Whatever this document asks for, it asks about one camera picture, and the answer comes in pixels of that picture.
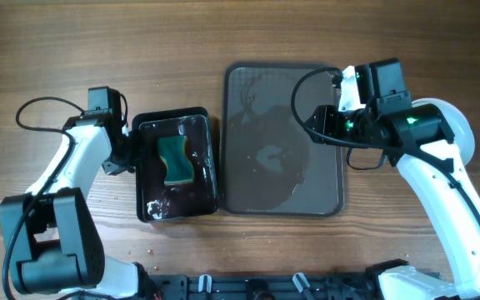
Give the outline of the green and yellow sponge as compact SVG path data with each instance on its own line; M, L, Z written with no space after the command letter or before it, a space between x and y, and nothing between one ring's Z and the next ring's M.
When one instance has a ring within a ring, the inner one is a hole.
M162 137L157 142L158 155L166 168L165 186L192 183L193 165L186 153L186 136Z

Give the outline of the white plate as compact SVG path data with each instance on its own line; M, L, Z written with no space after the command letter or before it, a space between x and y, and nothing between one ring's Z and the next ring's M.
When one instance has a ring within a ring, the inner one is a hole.
M467 165L473 158L476 143L473 130L466 117L451 103L442 99L425 97L412 102L414 108L426 104L433 104L440 109L454 133L454 141L459 147L462 163Z

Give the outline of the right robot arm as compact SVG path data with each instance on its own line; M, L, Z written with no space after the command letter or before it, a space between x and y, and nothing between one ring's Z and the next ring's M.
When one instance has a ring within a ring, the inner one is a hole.
M416 194L447 256L453 280L392 260L367 270L375 299L480 299L480 197L466 172L475 142L464 115L435 98L413 99L395 58L325 67L340 91L301 121L315 143L378 149Z

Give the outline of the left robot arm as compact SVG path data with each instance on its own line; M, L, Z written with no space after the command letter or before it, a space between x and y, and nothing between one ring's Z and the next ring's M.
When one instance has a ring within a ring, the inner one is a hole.
M110 87L88 91L87 108L57 130L62 143L23 194L5 197L0 225L6 298L158 299L143 266L105 254L86 199L99 169L131 172L127 99Z

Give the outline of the small black water tray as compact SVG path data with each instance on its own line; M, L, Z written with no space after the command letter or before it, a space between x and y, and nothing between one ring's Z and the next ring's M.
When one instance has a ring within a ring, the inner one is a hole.
M137 115L132 132L145 150L136 168L137 217L143 223L212 214L218 209L218 181L210 118L203 107ZM195 177L188 184L165 186L166 168L158 155L160 138L186 136L186 153Z

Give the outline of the large dark serving tray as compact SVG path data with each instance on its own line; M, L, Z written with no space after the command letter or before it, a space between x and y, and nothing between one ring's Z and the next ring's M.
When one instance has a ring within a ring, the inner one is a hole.
M316 144L294 118L337 103L320 62L235 62L223 80L220 204L234 214L325 218L345 206L343 150Z

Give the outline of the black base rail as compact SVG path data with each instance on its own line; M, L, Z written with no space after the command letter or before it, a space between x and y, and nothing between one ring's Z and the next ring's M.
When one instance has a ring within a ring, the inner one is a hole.
M381 299L380 289L362 272L306 276L304 284L293 276L261 277L188 277L186 275L152 275L156 299L179 300L248 300L248 299Z

